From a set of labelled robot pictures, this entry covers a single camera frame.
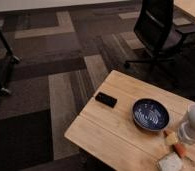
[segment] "carpet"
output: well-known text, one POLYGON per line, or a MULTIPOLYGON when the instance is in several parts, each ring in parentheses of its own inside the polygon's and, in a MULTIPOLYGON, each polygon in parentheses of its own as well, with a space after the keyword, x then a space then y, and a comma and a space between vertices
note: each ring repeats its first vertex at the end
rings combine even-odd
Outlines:
POLYGON ((0 121, 0 170, 20 170, 53 159, 50 111, 0 121))

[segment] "patterned rug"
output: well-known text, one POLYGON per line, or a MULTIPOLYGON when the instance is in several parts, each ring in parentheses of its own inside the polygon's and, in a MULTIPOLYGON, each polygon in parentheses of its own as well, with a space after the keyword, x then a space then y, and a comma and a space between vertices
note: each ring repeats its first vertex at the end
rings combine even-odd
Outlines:
MULTIPOLYGON (((135 0, 0 14, 21 59, 10 78, 12 95, 0 97, 0 171, 111 170, 93 157, 83 167, 64 132, 113 69, 195 100, 195 48, 167 66, 179 78, 176 89, 157 68, 149 74, 146 65, 123 67, 143 57, 132 31, 140 8, 135 0)), ((174 23, 195 21, 175 10, 174 23)), ((4 53, 0 42, 0 58, 4 53)))

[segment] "black office chair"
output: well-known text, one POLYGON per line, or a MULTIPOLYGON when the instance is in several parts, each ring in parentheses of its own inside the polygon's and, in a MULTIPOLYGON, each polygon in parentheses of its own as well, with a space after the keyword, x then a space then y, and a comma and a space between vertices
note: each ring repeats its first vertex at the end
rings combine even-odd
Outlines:
POLYGON ((174 55, 181 52, 183 45, 193 44, 194 41, 186 41, 186 38, 195 33, 195 25, 175 29, 172 24, 173 8, 173 0, 143 0, 134 32, 144 44, 150 59, 127 60, 125 68, 129 68, 130 63, 148 63, 151 69, 158 66, 172 81, 177 81, 161 63, 174 61, 174 55))

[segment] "blue bowl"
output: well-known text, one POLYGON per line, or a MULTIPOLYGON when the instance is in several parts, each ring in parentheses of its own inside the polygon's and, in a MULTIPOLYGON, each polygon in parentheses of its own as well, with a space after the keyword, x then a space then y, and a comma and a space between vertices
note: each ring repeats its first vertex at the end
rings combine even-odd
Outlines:
POLYGON ((149 131, 161 131, 169 123, 169 114, 166 108, 152 99, 138 100, 132 111, 136 124, 149 131))

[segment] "desk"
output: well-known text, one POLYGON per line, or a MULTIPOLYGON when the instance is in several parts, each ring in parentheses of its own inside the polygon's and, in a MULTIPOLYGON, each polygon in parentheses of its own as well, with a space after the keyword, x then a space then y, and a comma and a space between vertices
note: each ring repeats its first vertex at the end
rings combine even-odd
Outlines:
POLYGON ((195 18, 195 0, 174 0, 176 7, 195 18))
MULTIPOLYGON (((99 91, 117 98, 116 106, 112 109, 92 97, 65 137, 115 170, 157 170, 157 160, 170 150, 163 133, 153 134, 135 126, 132 105, 140 98, 160 101, 169 111, 169 128, 175 129, 187 106, 195 102, 117 71, 110 73, 99 91)), ((195 146, 187 149, 188 156, 195 161, 195 146)), ((185 160, 184 167, 195 170, 185 160)))

